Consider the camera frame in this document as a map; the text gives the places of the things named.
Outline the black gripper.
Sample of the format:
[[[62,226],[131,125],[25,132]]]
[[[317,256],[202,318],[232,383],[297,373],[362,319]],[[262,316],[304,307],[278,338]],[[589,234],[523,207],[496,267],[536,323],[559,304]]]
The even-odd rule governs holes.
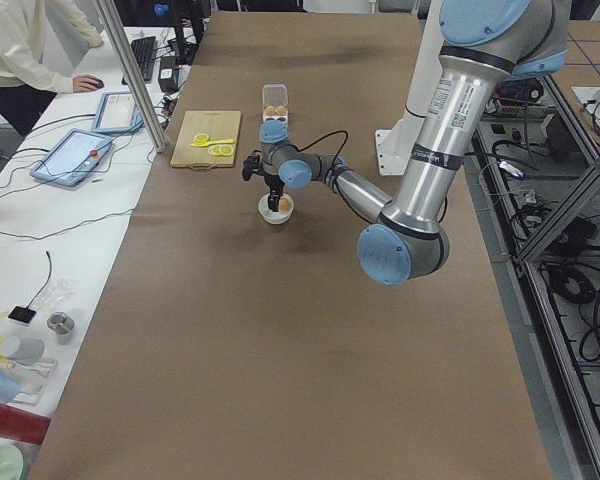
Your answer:
[[[278,175],[272,175],[267,172],[263,172],[265,184],[269,187],[269,195],[267,198],[267,205],[271,211],[280,211],[281,196],[283,195],[283,181]]]

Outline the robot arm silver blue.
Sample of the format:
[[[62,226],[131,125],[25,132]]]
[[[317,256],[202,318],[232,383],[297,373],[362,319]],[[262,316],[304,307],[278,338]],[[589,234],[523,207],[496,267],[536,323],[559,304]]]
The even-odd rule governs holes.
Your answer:
[[[320,181],[369,225],[357,243],[367,276],[401,284],[440,269],[449,241],[437,216],[496,86],[559,70],[566,57],[568,1],[444,1],[427,23],[441,30],[442,68],[395,196],[338,155],[304,153],[287,126],[259,130],[266,179],[301,189]]]

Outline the person's hand on mouse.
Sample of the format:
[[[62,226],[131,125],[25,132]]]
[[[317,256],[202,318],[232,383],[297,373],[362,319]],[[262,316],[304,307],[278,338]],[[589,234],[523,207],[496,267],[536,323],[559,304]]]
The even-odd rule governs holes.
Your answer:
[[[72,79],[72,85],[74,93],[87,93],[101,89],[104,83],[93,75],[85,74],[75,76]]]

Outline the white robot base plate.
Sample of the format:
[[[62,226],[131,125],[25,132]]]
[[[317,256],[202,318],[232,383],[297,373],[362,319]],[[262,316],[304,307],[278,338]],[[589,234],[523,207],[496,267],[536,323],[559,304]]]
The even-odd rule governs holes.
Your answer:
[[[400,128],[376,130],[376,159],[381,176],[401,176],[409,158]]]

